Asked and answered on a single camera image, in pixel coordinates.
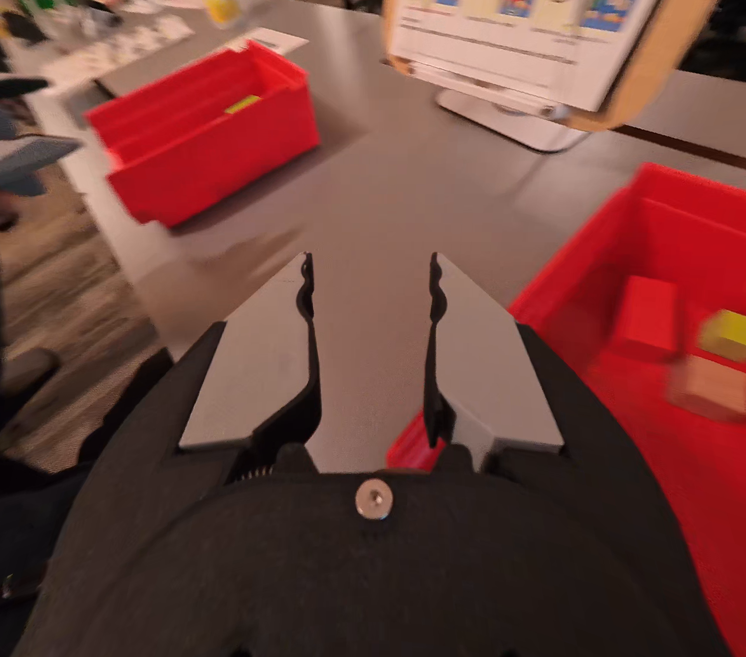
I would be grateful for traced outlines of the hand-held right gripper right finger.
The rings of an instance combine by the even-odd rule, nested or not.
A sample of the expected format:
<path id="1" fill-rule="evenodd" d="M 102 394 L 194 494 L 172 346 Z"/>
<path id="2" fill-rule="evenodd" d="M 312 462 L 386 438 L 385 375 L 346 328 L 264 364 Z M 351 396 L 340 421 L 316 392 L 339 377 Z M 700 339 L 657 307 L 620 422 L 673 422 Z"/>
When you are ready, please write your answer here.
<path id="1" fill-rule="evenodd" d="M 507 448 L 558 454 L 564 440 L 515 318 L 439 252 L 430 261 L 424 372 L 428 445 L 472 460 Z"/>

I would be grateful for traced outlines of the white poster board wooden frame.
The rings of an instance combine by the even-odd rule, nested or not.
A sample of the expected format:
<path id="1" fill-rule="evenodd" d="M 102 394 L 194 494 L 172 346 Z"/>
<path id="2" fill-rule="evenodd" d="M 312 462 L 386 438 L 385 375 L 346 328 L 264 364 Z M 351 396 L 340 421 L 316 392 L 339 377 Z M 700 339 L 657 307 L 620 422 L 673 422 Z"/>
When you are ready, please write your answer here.
<path id="1" fill-rule="evenodd" d="M 384 0 L 384 39 L 441 108 L 551 153 L 635 118 L 718 1 Z"/>

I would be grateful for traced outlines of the natural wooden cube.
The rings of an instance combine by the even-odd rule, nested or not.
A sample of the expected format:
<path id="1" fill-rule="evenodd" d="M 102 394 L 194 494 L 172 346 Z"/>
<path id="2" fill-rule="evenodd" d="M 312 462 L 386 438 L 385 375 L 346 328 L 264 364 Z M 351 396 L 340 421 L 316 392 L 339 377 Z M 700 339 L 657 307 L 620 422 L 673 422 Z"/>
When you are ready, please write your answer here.
<path id="1" fill-rule="evenodd" d="M 745 373 L 687 355 L 671 367 L 668 401 L 683 410 L 721 422 L 745 421 Z"/>

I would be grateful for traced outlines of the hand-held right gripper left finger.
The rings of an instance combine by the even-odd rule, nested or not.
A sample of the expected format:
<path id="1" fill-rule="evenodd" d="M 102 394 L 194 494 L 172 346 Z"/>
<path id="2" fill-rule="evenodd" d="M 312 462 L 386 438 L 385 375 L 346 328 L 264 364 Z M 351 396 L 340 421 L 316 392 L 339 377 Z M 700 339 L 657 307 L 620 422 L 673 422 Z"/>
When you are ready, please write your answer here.
<path id="1" fill-rule="evenodd" d="M 313 290 L 302 252 L 227 317 L 181 450 L 308 442 L 322 417 Z"/>

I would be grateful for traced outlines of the paper sheet with picture grid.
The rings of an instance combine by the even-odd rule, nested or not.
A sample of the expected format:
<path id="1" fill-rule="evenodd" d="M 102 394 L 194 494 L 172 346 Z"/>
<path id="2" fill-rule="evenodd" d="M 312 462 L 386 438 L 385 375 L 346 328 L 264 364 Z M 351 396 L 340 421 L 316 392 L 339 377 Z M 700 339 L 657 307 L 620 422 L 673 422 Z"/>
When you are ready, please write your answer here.
<path id="1" fill-rule="evenodd" d="M 94 82 L 194 34 L 181 17 L 160 17 L 153 26 L 137 26 L 62 56 L 44 65 L 40 74 L 49 82 L 52 90 L 62 93 Z"/>

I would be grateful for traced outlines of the long red wooden block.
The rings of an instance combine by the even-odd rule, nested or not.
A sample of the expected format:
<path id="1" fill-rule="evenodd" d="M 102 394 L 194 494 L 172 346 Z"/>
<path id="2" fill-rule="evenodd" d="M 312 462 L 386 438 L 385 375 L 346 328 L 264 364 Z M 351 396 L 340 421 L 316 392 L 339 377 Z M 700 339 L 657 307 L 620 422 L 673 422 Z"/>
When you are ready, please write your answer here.
<path id="1" fill-rule="evenodd" d="M 680 319 L 675 283 L 629 276 L 612 326 L 610 350 L 645 362 L 673 360 L 680 352 Z"/>

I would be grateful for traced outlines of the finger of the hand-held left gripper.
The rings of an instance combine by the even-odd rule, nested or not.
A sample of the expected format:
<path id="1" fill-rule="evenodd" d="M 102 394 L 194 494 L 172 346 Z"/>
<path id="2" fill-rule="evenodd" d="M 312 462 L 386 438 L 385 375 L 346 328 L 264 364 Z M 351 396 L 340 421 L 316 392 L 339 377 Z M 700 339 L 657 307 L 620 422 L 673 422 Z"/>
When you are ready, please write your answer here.
<path id="1" fill-rule="evenodd" d="M 46 89 L 50 83 L 41 77 L 1 77 L 1 100 L 17 99 Z"/>
<path id="2" fill-rule="evenodd" d="M 47 189 L 38 171 L 57 163 L 82 147 L 79 140 L 44 134 L 26 134 L 1 140 L 1 191 L 13 196 L 43 196 Z"/>

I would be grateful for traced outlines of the red plastic bin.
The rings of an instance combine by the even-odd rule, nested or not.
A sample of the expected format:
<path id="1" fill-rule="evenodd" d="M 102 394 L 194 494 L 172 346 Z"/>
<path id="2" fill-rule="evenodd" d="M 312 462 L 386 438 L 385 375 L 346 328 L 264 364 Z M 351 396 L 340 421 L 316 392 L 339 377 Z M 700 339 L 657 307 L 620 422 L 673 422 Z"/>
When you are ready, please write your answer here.
<path id="1" fill-rule="evenodd" d="M 224 113 L 249 94 L 261 100 Z M 307 72 L 259 44 L 193 61 L 85 117 L 127 212 L 167 228 L 320 144 Z"/>
<path id="2" fill-rule="evenodd" d="M 675 283 L 680 352 L 645 362 L 610 337 L 626 279 Z M 697 346 L 721 309 L 745 313 L 745 192 L 644 163 L 564 244 L 509 311 L 569 364 L 648 463 L 677 523 L 715 623 L 745 655 L 745 428 L 671 404 L 671 367 L 687 355 L 744 372 Z"/>

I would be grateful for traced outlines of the paper sheet with red print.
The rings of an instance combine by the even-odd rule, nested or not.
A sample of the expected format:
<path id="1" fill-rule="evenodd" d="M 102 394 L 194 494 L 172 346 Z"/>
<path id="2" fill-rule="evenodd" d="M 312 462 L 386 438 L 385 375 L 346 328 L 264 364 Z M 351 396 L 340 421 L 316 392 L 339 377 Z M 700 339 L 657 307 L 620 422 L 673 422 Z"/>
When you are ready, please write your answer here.
<path id="1" fill-rule="evenodd" d="M 251 44 L 259 44 L 280 56 L 287 56 L 307 43 L 309 43 L 309 41 L 302 37 L 286 34 L 269 28 L 257 27 L 234 37 L 220 48 L 228 49 L 233 52 L 241 52 L 246 50 Z"/>

